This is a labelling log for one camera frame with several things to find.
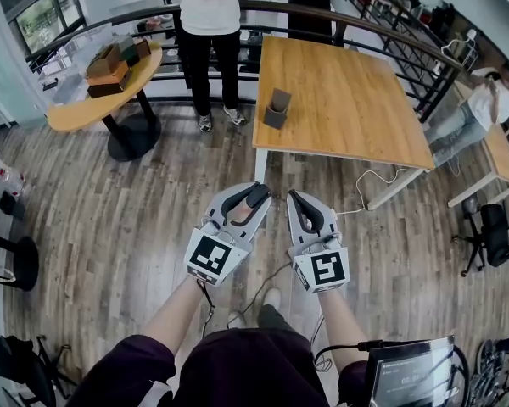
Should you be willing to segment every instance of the sneaker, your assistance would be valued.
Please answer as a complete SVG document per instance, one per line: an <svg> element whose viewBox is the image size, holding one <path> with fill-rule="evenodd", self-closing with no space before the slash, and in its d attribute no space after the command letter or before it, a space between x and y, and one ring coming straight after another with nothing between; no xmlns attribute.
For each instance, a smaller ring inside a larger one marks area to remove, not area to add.
<svg viewBox="0 0 509 407"><path fill-rule="evenodd" d="M230 312L228 316L228 328L229 329L245 329L247 328L247 324L245 324L245 319L243 315L240 315L239 312L233 311Z"/></svg>
<svg viewBox="0 0 509 407"><path fill-rule="evenodd" d="M262 306L265 304L270 304L275 310L279 310L279 306L281 306L281 291L277 288L268 289L262 301Z"/></svg>
<svg viewBox="0 0 509 407"><path fill-rule="evenodd" d="M200 116L198 118L198 128L202 132L208 132L211 131L211 128L213 127L213 118L211 117L211 113L209 113L207 116Z"/></svg>
<svg viewBox="0 0 509 407"><path fill-rule="evenodd" d="M247 124L247 120L241 113L238 112L238 109L227 109L226 107L223 107L223 110L224 113L230 117L230 120L234 125L244 126Z"/></svg>

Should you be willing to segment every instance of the handrail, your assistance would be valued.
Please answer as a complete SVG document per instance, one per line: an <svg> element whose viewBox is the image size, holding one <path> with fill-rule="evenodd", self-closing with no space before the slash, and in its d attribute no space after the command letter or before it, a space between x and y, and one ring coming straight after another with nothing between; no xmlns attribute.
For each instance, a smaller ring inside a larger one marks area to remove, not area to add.
<svg viewBox="0 0 509 407"><path fill-rule="evenodd" d="M409 9L407 9L403 4L401 4L400 0L389 0L394 6L398 7L404 14L409 16L409 20L415 25L417 29L425 33L438 47L443 47L446 44L441 41L427 26L425 26L421 21L417 20L415 16L411 13Z"/></svg>
<svg viewBox="0 0 509 407"><path fill-rule="evenodd" d="M433 58L439 60L440 62L449 65L450 67L454 68L455 70L462 70L462 66L460 65L460 63L458 63L456 60L454 60L451 57L445 56L436 47L431 47L424 42L419 42L414 39L411 39L410 37L405 36L397 31L390 30L387 27L383 27L381 25L376 25L376 24L370 23L369 21L359 20L358 18L351 17L351 16L348 16L345 14L338 14L335 12L328 11L326 9L312 8L312 7L302 6L299 4L281 3L281 2L264 2L264 1L259 1L259 0L240 0L239 6L242 10L256 10L256 11L261 11L261 12L278 12L278 13L286 13L286 14L312 16L312 17L321 18L323 20L335 21L336 23L340 23L343 25L351 25L353 27L358 27L362 30L370 31L372 33L378 33L379 35L384 35L386 37L395 39L396 41L403 42L404 44L406 44L410 47L414 47L414 48L417 48L417 49L423 51L424 53L432 56ZM109 23L111 25L118 25L118 24L130 22L130 21L143 19L143 18L151 18L151 17L157 16L157 15L174 14L174 13L179 13L179 12L180 12L179 5L170 5L170 6L160 7L160 8L142 9L142 10L138 10L136 12L130 12L129 14L123 14L123 15L118 15L118 16L112 17L112 18L108 18L106 20L99 21L98 23L95 23L93 25L89 25L85 29L82 29L80 31L75 31L69 35L59 38L56 41L51 42L46 47L41 48L40 50L38 50L35 53L31 54L30 56L26 57L25 60L26 61L33 60L48 51L54 50L55 48L58 48L58 47L64 45L66 42L68 42L74 36L77 36L84 31L89 31L89 30L91 30L95 27L98 27L100 25L105 25L105 24L109 24Z"/></svg>

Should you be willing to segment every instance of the purple sleeve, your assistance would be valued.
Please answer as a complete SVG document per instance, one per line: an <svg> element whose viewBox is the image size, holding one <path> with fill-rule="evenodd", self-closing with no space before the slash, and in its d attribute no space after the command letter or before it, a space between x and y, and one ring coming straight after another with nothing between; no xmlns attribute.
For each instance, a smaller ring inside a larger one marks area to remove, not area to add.
<svg viewBox="0 0 509 407"><path fill-rule="evenodd" d="M151 337L130 336L89 371L67 406L137 407L153 382L166 383L175 374L174 357L166 346Z"/></svg>
<svg viewBox="0 0 509 407"><path fill-rule="evenodd" d="M339 374L339 403L363 405L367 361L351 363Z"/></svg>

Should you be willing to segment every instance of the window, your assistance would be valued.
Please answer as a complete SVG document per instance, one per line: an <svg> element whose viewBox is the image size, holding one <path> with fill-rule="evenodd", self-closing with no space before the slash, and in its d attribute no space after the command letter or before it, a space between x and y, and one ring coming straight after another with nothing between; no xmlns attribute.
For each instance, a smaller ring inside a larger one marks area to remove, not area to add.
<svg viewBox="0 0 509 407"><path fill-rule="evenodd" d="M28 55L53 42L81 17L77 0L38 0L9 26Z"/></svg>

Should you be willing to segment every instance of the pen holder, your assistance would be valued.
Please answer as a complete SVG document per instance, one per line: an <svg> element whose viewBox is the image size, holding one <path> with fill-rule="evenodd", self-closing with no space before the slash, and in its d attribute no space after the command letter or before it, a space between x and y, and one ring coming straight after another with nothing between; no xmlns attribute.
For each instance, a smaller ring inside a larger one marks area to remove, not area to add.
<svg viewBox="0 0 509 407"><path fill-rule="evenodd" d="M270 105L266 106L264 123L271 128L281 130L287 119L288 106L292 95L280 89L273 89Z"/></svg>

